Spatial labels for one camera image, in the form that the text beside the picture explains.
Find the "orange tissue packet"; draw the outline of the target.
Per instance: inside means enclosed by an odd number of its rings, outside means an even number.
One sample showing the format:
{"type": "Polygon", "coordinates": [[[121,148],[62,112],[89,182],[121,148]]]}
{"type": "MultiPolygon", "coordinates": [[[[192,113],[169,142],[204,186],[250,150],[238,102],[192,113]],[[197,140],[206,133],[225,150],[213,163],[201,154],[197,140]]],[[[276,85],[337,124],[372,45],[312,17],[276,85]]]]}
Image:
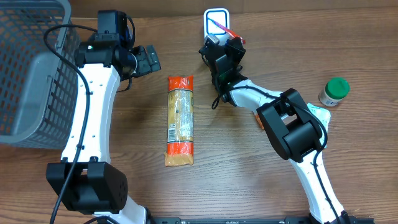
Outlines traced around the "orange tissue packet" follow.
{"type": "Polygon", "coordinates": [[[263,126],[263,124],[262,124],[262,121],[261,121],[259,115],[258,115],[258,114],[255,114],[254,116],[255,116],[255,119],[256,119],[256,121],[257,121],[259,127],[260,127],[261,129],[264,129],[264,126],[263,126]]]}

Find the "thin red snack stick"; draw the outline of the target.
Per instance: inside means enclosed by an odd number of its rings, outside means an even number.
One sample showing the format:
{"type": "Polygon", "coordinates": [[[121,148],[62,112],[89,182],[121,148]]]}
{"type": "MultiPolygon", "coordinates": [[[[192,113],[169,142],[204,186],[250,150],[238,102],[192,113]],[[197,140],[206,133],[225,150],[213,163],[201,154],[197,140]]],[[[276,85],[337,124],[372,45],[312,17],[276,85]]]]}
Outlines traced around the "thin red snack stick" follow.
{"type": "Polygon", "coordinates": [[[225,34],[228,34],[233,39],[239,38],[243,45],[246,44],[246,41],[240,35],[238,35],[237,33],[233,32],[231,29],[223,26],[222,24],[220,24],[219,22],[215,21],[214,19],[208,18],[208,20],[211,21],[212,23],[214,23],[214,25],[217,26],[219,29],[223,30],[225,34]]]}

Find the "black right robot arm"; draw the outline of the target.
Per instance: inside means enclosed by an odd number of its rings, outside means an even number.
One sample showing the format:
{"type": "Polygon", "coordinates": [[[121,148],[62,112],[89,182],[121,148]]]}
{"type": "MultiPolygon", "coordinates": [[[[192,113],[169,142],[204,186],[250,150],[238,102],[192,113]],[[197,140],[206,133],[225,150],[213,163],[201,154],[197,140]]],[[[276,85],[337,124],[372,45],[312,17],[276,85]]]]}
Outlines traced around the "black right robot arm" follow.
{"type": "Polygon", "coordinates": [[[293,165],[308,199],[312,223],[350,223],[323,164],[328,140],[325,126],[297,90],[270,91],[243,76],[239,63],[245,52],[238,37],[223,45],[213,34],[205,37],[199,53],[218,93],[212,107],[223,101],[258,115],[275,152],[293,165]]]}

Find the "red snack package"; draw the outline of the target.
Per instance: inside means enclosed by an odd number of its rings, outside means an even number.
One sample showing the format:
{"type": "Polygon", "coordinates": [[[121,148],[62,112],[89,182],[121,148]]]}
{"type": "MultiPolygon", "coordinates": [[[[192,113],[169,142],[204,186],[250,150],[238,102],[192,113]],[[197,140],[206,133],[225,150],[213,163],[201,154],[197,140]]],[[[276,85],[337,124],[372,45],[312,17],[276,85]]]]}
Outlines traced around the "red snack package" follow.
{"type": "Polygon", "coordinates": [[[192,165],[193,76],[168,77],[166,166],[192,165]]]}

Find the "green lidded jar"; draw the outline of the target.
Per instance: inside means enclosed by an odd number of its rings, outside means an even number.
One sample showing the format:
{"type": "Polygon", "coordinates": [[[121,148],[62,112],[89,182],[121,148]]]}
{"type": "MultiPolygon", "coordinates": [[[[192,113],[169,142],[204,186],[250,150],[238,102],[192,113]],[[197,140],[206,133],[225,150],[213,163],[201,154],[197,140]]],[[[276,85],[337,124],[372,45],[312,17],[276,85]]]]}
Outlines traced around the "green lidded jar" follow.
{"type": "Polygon", "coordinates": [[[318,99],[325,106],[336,106],[350,92],[347,80],[341,77],[332,78],[320,91],[318,99]]]}

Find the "teal snack pouch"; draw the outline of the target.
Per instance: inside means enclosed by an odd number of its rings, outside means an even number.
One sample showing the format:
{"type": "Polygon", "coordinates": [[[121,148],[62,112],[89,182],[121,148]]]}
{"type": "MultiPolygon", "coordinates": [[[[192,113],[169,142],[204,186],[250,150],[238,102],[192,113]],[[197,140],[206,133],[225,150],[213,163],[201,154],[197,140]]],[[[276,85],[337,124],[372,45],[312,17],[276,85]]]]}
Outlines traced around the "teal snack pouch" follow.
{"type": "Polygon", "coordinates": [[[321,121],[322,125],[324,125],[325,129],[328,130],[328,125],[331,120],[331,113],[327,109],[315,106],[311,103],[308,103],[307,106],[309,111],[314,114],[321,121]]]}

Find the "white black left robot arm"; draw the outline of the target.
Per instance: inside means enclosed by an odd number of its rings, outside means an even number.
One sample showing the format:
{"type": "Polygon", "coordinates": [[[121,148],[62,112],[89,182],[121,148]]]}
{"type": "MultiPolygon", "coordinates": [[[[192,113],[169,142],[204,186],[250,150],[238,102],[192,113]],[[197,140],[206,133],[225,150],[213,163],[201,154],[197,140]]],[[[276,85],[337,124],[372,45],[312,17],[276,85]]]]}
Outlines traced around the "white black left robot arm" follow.
{"type": "Polygon", "coordinates": [[[109,130],[114,99],[122,81],[157,72],[152,45],[135,45],[130,16],[117,10],[98,13],[92,36],[80,43],[70,63],[78,75],[78,93],[70,136],[58,163],[46,178],[56,205],[91,216],[98,223],[153,223],[150,211],[128,194],[127,177],[111,165],[109,130]]]}

